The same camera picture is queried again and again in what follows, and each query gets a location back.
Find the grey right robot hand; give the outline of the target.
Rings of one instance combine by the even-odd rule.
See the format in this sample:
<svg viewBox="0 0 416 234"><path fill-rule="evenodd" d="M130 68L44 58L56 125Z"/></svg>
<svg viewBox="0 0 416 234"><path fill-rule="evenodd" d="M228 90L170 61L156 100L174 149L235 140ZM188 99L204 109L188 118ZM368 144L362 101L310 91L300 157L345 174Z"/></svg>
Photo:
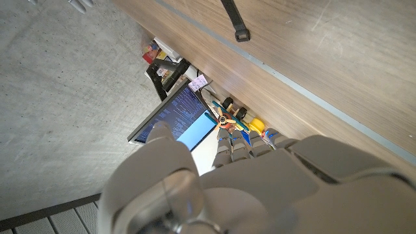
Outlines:
<svg viewBox="0 0 416 234"><path fill-rule="evenodd" d="M81 14L86 13L85 6L88 6L88 7L94 6L93 0L67 0L67 2L77 11L79 11Z"/></svg>

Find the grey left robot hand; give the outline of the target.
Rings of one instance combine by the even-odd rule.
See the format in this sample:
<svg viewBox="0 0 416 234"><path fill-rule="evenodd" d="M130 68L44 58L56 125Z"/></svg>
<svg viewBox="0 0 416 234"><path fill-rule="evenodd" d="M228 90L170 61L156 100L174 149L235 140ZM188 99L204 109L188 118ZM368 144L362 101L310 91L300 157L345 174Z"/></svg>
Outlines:
<svg viewBox="0 0 416 234"><path fill-rule="evenodd" d="M332 138L219 132L213 169L158 122L99 200L99 233L414 233L415 174Z"/></svg>

